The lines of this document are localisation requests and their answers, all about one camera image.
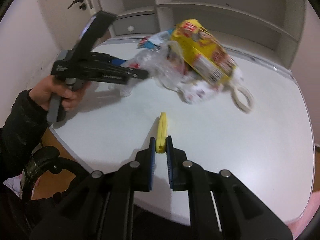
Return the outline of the black jacket sleeve forearm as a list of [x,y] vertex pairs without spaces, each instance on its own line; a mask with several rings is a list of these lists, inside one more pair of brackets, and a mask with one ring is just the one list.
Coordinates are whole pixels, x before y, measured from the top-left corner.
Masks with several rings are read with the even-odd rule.
[[47,111],[20,92],[1,128],[1,183],[22,173],[47,127]]

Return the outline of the person's left hand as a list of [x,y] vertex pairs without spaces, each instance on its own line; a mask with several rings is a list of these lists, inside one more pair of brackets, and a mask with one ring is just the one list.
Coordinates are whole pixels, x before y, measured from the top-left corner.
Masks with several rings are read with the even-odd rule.
[[81,102],[90,85],[91,82],[86,81],[82,88],[72,91],[65,83],[57,80],[53,75],[49,75],[30,90],[29,96],[37,105],[48,111],[52,96],[56,94],[63,98],[62,107],[66,111],[70,111]]

